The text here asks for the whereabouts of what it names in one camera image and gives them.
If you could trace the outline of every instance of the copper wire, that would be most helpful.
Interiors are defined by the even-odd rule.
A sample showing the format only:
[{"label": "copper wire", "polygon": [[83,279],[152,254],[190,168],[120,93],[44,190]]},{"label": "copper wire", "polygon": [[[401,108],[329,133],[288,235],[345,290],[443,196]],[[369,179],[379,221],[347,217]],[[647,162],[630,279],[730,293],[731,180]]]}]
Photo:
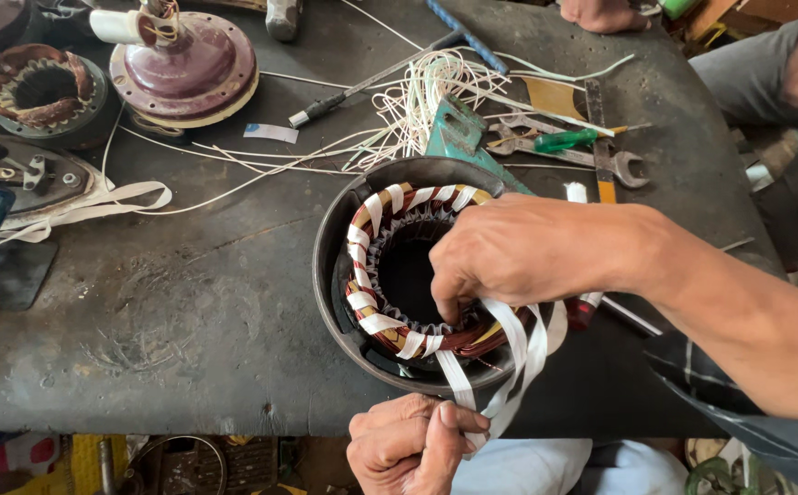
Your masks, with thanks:
[{"label": "copper wire", "polygon": [[[452,202],[457,198],[458,194],[459,191],[454,191],[449,199],[445,201],[431,201],[429,202],[429,206],[434,210],[442,208],[449,209],[450,208],[449,205],[452,204]],[[403,197],[402,212],[407,210],[407,207],[410,205],[414,197],[415,197],[415,189],[412,189],[411,191],[405,193]],[[357,212],[356,215],[354,215],[353,222],[356,222],[358,214],[359,211]],[[393,220],[393,210],[390,208],[384,209],[383,219],[381,220],[381,224],[388,225],[392,220]],[[371,226],[371,222],[367,223],[363,227],[363,230],[369,236],[369,238],[374,237],[373,236],[374,232],[373,232],[373,227]],[[358,268],[362,268],[364,270],[365,267],[360,265],[358,266]],[[379,300],[381,304],[384,302],[382,299],[380,299],[378,294],[375,293],[372,289],[369,289],[367,287],[356,288],[355,285],[352,284],[352,281],[353,281],[353,275],[351,274],[344,293],[345,296],[349,296],[349,294],[357,290],[362,290],[368,292],[371,295],[371,297],[375,298],[376,300]],[[528,321],[531,321],[531,318],[533,317],[533,313],[527,308],[516,309],[516,315],[518,319],[521,321],[521,323],[525,325],[525,327]],[[357,321],[364,318],[364,315],[360,311],[355,311],[355,316],[357,318]],[[455,354],[466,358],[478,358],[484,354],[487,354],[488,352],[491,352],[500,345],[503,345],[503,343],[508,342],[508,338],[506,337],[505,332],[503,332],[502,329],[498,330],[497,332],[494,332],[491,336],[482,340],[481,342],[476,342],[482,336],[488,333],[488,331],[491,329],[491,326],[492,326],[492,320],[489,318],[485,318],[482,319],[478,324],[472,326],[471,328],[457,330],[454,333],[444,335],[444,338],[442,339],[441,345],[439,345],[438,349],[440,351],[452,351]],[[408,332],[411,331],[407,326],[394,328],[393,330],[395,330],[396,333],[398,333],[400,336],[403,337],[407,336]],[[378,342],[380,342],[389,351],[395,353],[401,351],[401,349],[399,349],[396,343],[394,343],[392,340],[389,339],[389,337],[384,335],[383,332],[375,333],[372,336],[375,339],[377,339]],[[422,345],[425,346],[426,343],[427,340],[424,340]]]}]

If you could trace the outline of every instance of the dark worn table surface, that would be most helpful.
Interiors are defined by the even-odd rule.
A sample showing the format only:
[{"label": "dark worn table surface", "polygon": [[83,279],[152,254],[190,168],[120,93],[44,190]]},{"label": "dark worn table surface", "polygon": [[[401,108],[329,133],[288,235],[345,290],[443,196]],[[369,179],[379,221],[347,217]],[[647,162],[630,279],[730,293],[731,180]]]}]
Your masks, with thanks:
[{"label": "dark worn table surface", "polygon": [[[715,246],[754,236],[756,242],[734,253],[775,266],[729,133],[664,32],[604,37],[564,22],[554,7],[443,3],[493,50],[555,72],[581,75],[636,54],[604,79],[608,125],[655,124],[614,140],[645,158],[643,172],[651,178],[634,193],[619,187],[620,201],[659,208]],[[357,5],[421,45],[448,31],[422,0]],[[300,36],[289,45],[267,36],[259,14],[207,11],[249,35],[264,71],[355,84],[414,52],[336,0],[308,2]],[[105,46],[77,50],[99,63],[109,54]],[[195,140],[303,154],[381,127],[370,96],[361,94],[305,127],[296,145],[242,138],[247,122],[286,125],[288,115],[335,91],[262,76],[246,107],[201,129]],[[99,165],[101,150],[85,157]],[[119,185],[164,182],[175,193],[173,209],[252,177],[236,164],[167,150],[120,130],[108,169]],[[562,197],[569,180],[594,188],[588,172],[513,171],[542,196]],[[53,239],[60,251],[35,305],[0,312],[0,430],[337,435],[346,433],[353,414],[402,394],[343,354],[314,302],[314,236],[348,180],[290,171],[189,213],[126,214],[58,227]],[[588,331],[569,335],[548,359],[509,434],[719,434],[651,374],[641,342],[599,312]]]}]

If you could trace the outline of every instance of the open-end wrench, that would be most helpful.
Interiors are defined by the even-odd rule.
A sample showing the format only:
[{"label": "open-end wrench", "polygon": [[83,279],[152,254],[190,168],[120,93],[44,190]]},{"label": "open-end wrench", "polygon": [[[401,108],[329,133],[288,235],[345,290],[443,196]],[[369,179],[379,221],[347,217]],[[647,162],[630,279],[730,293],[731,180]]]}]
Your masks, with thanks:
[{"label": "open-end wrench", "polygon": [[[517,107],[509,106],[513,112],[520,114],[523,110]],[[500,121],[503,124],[511,127],[529,127],[530,129],[536,129],[539,132],[544,132],[546,134],[555,134],[558,132],[564,132],[566,129],[561,129],[560,127],[555,127],[554,125],[547,124],[543,121],[534,120],[527,115],[508,115],[505,117],[500,117]]]},{"label": "open-end wrench", "polygon": [[[548,157],[555,160],[566,161],[568,163],[594,168],[594,155],[591,153],[577,152],[576,150],[560,150],[554,153],[540,153],[534,149],[534,141],[523,137],[517,137],[512,129],[504,123],[491,124],[488,128],[490,132],[496,132],[500,139],[507,139],[497,146],[488,146],[488,151],[502,156],[511,155],[514,152],[525,152],[541,157]],[[636,189],[643,187],[649,179],[642,179],[631,174],[628,164],[631,161],[643,160],[639,156],[630,152],[618,152],[610,159],[609,169],[613,175],[619,179],[625,187]]]}]

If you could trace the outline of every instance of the green metal bracket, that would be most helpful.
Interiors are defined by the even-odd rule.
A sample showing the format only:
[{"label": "green metal bracket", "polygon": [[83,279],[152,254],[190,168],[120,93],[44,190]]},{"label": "green metal bracket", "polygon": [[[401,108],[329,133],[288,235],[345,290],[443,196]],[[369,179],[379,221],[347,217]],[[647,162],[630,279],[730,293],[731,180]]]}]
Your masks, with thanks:
[{"label": "green metal bracket", "polygon": [[517,192],[536,196],[506,168],[479,146],[488,131],[488,123],[472,108],[452,94],[445,95],[438,104],[426,155],[463,160],[496,175]]}]

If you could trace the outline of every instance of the copper wire winding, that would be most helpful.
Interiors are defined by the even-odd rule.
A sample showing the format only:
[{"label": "copper wire winding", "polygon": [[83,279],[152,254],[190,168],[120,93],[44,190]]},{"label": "copper wire winding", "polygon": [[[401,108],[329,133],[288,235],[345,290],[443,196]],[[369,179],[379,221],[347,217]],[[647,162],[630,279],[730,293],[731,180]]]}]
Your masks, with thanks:
[{"label": "copper wire winding", "polygon": [[[451,213],[454,215],[457,214],[456,212],[452,211],[451,205],[459,196],[459,192],[461,189],[455,186],[448,186],[448,187],[454,187],[454,190],[451,193],[449,199],[444,201],[430,199],[428,201],[416,205],[415,208],[411,210],[422,208],[426,204],[428,204],[429,208],[431,208],[432,210],[440,209],[442,212]],[[431,197],[436,197],[440,189],[441,187],[435,187],[435,190],[433,191]],[[406,191],[404,193],[402,208],[395,215],[393,215],[393,209],[391,207],[384,207],[383,216],[380,220],[380,225],[381,226],[389,225],[393,219],[401,218],[405,214],[409,213],[411,210],[409,210],[408,207],[411,205],[411,202],[414,200],[416,191],[417,188],[412,187],[411,190]],[[374,235],[373,232],[373,226],[371,224],[371,220],[365,222],[364,225],[361,226],[358,225],[359,216],[360,214],[363,213],[363,211],[366,211],[365,205],[361,206],[357,210],[356,214],[354,214],[353,216],[353,220],[351,223],[353,225],[359,226],[359,228],[361,228],[365,232],[365,234],[368,235],[369,239],[373,240],[375,239],[376,236]],[[353,261],[353,266],[354,268],[362,270],[366,269],[365,266],[363,266],[362,264],[360,264],[355,260]],[[385,300],[381,298],[373,289],[368,287],[362,287],[359,284],[357,284],[351,270],[349,281],[345,288],[344,295],[349,296],[353,292],[359,292],[359,291],[367,292],[368,294],[371,295],[372,298],[374,298],[375,301],[377,301],[378,308],[383,307]],[[527,308],[524,307],[516,308],[515,311],[517,317],[520,319],[520,321],[523,324],[525,324],[525,326],[527,322],[531,321],[531,318],[533,317],[533,313]],[[364,319],[367,316],[367,314],[364,314],[361,310],[355,310],[354,313],[358,321]],[[411,331],[408,326],[396,327],[390,330],[394,330],[397,334],[399,334],[402,337],[407,336],[408,332]],[[394,341],[393,339],[385,335],[383,331],[377,332],[372,336],[375,339],[377,339],[377,341],[381,343],[384,347],[386,347],[390,352],[398,353],[399,351],[402,350],[399,346],[398,339]],[[426,344],[428,343],[428,340],[429,340],[429,335],[426,335],[424,342],[421,344],[421,348],[425,348]],[[503,343],[507,342],[508,339],[505,333],[503,332],[503,329],[500,326],[500,324],[498,322],[493,321],[493,319],[490,318],[490,316],[488,315],[488,317],[481,318],[477,324],[474,324],[469,328],[455,329],[454,332],[445,334],[438,349],[440,351],[452,351],[459,356],[467,358],[478,358],[481,355],[491,352],[500,345],[503,345]]]}]

